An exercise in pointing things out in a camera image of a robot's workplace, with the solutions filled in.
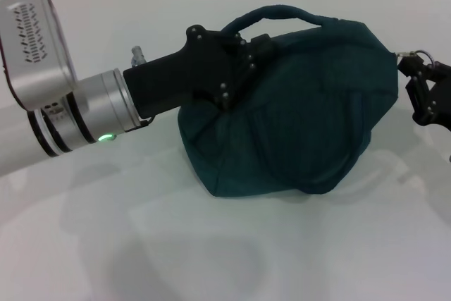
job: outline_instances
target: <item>metal clip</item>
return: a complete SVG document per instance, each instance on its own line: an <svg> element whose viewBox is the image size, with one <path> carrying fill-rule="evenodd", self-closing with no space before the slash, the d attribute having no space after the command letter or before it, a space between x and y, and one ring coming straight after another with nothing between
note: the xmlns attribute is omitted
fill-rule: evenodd
<svg viewBox="0 0 451 301"><path fill-rule="evenodd" d="M404 57L406 57L406 56L416 56L416 52L399 52L399 53L396 53L396 57L398 57L398 58L404 58Z"/></svg>
<svg viewBox="0 0 451 301"><path fill-rule="evenodd" d="M429 60L431 61L431 68L432 68L432 69L435 68L435 60L434 60L434 58L431 56L430 53L428 53L428 52L423 51L422 49L420 49L420 50L418 50L418 51L415 51L415 54L416 54L416 55L418 55L418 54L424 54L425 56L427 56L427 57L429 58Z"/></svg>

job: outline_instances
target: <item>teal fabric bag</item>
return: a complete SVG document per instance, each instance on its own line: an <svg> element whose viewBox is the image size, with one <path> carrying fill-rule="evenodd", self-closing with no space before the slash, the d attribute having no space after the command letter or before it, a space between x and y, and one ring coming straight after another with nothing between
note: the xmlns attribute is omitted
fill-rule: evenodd
<svg viewBox="0 0 451 301"><path fill-rule="evenodd" d="M194 101L178 114L192 166L219 197L332 190L397 100L397 58L363 23L266 6L234 20L299 18L318 28L272 38L278 57L231 111Z"/></svg>

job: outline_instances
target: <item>fabric strap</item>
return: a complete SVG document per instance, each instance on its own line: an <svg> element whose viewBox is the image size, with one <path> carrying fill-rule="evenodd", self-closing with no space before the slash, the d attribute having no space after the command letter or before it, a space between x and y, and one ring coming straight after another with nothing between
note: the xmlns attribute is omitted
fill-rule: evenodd
<svg viewBox="0 0 451 301"><path fill-rule="evenodd" d="M239 31L258 23L261 19L293 19L298 18L313 25L323 26L335 18L315 16L309 12L301 10L300 8L288 5L272 5L264 6L253 10L242 17L236 18L233 22L225 26L222 30L224 33L235 34Z"/></svg>

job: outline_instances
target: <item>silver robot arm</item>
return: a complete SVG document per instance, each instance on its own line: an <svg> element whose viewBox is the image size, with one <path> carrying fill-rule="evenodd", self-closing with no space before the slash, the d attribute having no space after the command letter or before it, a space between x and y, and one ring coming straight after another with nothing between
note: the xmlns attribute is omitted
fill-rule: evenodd
<svg viewBox="0 0 451 301"><path fill-rule="evenodd" d="M193 99L234 107L276 55L268 35L193 25L178 52L77 81L51 0L0 0L0 176L38 161L149 125Z"/></svg>
<svg viewBox="0 0 451 301"><path fill-rule="evenodd" d="M51 0L0 0L0 50L0 176L148 125L118 69L76 80Z"/></svg>

